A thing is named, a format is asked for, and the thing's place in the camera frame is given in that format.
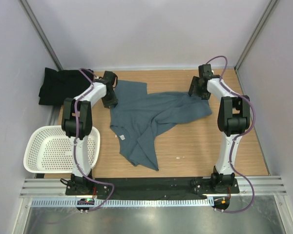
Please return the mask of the blue-grey t shirt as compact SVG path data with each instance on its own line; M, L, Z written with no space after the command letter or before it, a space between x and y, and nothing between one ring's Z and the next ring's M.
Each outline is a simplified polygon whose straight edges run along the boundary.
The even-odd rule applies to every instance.
M177 124L211 115L207 100L186 92L147 92L147 84L121 80L118 104L111 109L110 128L119 139L120 154L132 165L159 169L154 141Z

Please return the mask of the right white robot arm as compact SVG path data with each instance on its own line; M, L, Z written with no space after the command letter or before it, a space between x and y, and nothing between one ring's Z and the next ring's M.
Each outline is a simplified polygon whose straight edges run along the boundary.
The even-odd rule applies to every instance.
M214 95L220 102L217 126L222 133L220 154L209 179L196 179L198 194L227 193L234 186L234 164L242 135L251 123L249 97L234 92L210 64L198 66L198 76L192 78L188 94L196 94L203 100Z

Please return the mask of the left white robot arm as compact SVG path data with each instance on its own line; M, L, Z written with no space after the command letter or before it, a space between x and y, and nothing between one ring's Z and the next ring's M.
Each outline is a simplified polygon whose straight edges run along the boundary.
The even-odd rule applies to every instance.
M93 127L92 107L102 100L105 108L112 108L118 104L114 88L118 83L118 76L111 71L105 71L102 77L96 75L91 80L86 72L80 73L90 82L90 86L74 98L66 98L63 103L62 130L72 145L73 171L69 181L60 181L66 185L66 195L88 195L96 182L92 178L93 166L88 158L88 136Z

